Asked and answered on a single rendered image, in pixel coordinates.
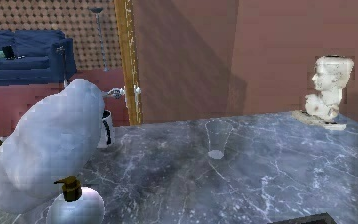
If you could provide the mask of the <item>clear drinking glass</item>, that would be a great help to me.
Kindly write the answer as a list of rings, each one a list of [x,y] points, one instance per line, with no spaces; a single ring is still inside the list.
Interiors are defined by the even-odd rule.
[[[224,157],[225,146],[233,129],[226,121],[211,120],[205,124],[208,137],[208,156],[212,159]]]

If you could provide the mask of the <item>yellow wooden room door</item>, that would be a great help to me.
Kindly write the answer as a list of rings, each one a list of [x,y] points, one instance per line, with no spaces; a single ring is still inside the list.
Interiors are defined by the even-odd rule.
[[[142,123],[136,37],[132,0],[114,0],[117,33],[121,51],[125,98],[130,125]]]

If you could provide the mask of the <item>pale blue rounded lump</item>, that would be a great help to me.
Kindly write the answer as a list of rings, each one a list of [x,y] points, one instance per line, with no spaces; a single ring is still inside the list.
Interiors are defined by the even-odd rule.
[[[58,195],[55,182],[97,149],[103,112],[102,91],[84,79],[33,105],[0,147],[0,210],[25,213]]]

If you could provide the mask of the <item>clear soap dispenser brown pump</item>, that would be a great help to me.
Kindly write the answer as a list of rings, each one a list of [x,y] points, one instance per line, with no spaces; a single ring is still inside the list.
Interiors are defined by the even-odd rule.
[[[55,181],[62,193],[49,207],[46,224],[102,224],[105,206],[101,195],[83,187],[75,176]]]

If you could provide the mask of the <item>white bust statue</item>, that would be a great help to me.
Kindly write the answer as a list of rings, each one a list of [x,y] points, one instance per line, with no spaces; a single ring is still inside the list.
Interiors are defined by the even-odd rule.
[[[312,126],[320,126],[328,130],[342,131],[346,124],[335,121],[338,117],[343,90],[346,88],[354,61],[339,55],[327,55],[315,62],[315,74],[312,77],[314,89],[318,94],[305,96],[305,110],[291,113],[296,120]]]

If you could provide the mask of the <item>dark blue sofa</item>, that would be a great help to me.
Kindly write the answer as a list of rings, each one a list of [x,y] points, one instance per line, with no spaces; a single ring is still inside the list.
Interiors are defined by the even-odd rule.
[[[61,30],[0,30],[0,51],[9,45],[15,59],[0,59],[0,86],[62,83],[77,72],[73,40]]]

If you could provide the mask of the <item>black flat object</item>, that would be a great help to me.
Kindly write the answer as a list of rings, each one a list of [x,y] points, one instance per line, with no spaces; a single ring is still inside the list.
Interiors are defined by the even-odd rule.
[[[320,213],[269,224],[337,224],[337,222],[328,213]]]

